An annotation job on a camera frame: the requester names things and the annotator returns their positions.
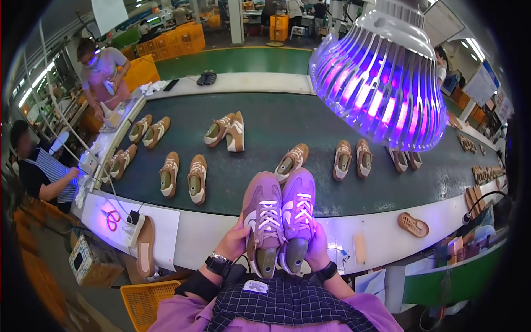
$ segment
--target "lamp heat sink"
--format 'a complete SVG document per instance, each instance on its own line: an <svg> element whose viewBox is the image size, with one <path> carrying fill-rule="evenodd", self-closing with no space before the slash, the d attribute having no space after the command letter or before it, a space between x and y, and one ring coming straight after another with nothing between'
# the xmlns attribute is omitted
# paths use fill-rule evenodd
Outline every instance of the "lamp heat sink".
<svg viewBox="0 0 531 332"><path fill-rule="evenodd" d="M326 36L310 58L310 78L317 96L363 136L424 151L441 140L447 114L435 52L414 3L376 0L342 40Z"/></svg>

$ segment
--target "pink shirt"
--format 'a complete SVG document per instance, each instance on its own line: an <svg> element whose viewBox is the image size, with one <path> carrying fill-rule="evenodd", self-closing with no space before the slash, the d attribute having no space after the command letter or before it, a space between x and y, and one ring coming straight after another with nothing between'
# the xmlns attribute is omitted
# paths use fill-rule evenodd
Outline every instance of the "pink shirt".
<svg viewBox="0 0 531 332"><path fill-rule="evenodd" d="M361 312L380 332L404 331L389 313L382 301L372 294L359 293L343 299ZM165 331L203 331L212 317L212 308L216 299L207 305L200 301L189 299L181 295L174 295L171 299L159 303L157 321L148 332ZM306 331L306 332L339 332L350 331L348 326L337 321L320 324L305 324L299 326L266 325L235 318L225 329L226 332L262 332L262 331Z"/></svg>

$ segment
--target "apron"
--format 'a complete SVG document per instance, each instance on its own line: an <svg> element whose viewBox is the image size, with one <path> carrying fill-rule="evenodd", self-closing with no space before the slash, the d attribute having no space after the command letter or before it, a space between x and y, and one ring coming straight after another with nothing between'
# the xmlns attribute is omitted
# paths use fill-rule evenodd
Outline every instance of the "apron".
<svg viewBox="0 0 531 332"><path fill-rule="evenodd" d="M40 168L41 171L46 174L46 177L50 182L57 182L60 178L65 176L70 170L65 165L61 164L59 161L50 156L50 154L41 148L39 149L39 155L37 160L31 160L29 158L24 159L27 163L33 164ZM75 198L75 190L78 187L78 179L74 178L65 189L57 196L57 203L66 203L72 202Z"/></svg>
<svg viewBox="0 0 531 332"><path fill-rule="evenodd" d="M378 331L361 312L318 284L287 273L275 275L273 279L255 278L268 285L266 293L245 290L245 283L230 284L221 290L205 331L221 332L236 317L285 326L337 320L352 331Z"/></svg>
<svg viewBox="0 0 531 332"><path fill-rule="evenodd" d="M110 110L114 110L121 101L129 98L130 93L129 89L127 88L127 84L125 84L123 80L120 82L120 85L118 85L118 89L116 89L114 96L107 91L107 88L103 82L109 78L112 78L113 71L111 70L112 67L109 65L109 52L106 50L103 52L105 52L103 58L105 69L100 72L94 72L85 68L85 77L88 78L90 90L92 90L96 95L98 103L103 101L105 106L107 106Z"/></svg>

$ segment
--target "smartphone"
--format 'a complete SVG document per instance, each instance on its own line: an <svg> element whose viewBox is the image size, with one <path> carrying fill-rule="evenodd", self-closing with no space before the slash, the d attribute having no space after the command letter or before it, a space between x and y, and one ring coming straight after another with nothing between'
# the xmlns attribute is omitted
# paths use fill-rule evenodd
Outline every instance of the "smartphone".
<svg viewBox="0 0 531 332"><path fill-rule="evenodd" d="M174 86L175 84L177 84L179 80L172 80L167 87L164 88L163 91L170 91Z"/></svg>

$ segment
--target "silver watch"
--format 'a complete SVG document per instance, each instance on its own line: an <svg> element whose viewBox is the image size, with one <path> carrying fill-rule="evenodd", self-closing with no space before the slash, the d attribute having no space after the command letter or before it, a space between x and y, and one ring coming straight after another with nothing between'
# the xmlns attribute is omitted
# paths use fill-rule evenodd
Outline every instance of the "silver watch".
<svg viewBox="0 0 531 332"><path fill-rule="evenodd" d="M230 259L221 256L220 254L218 254L215 251L212 251L212 254L210 254L210 256L212 258L214 258L215 260L220 261L222 263L227 263L227 264L232 264L233 263Z"/></svg>

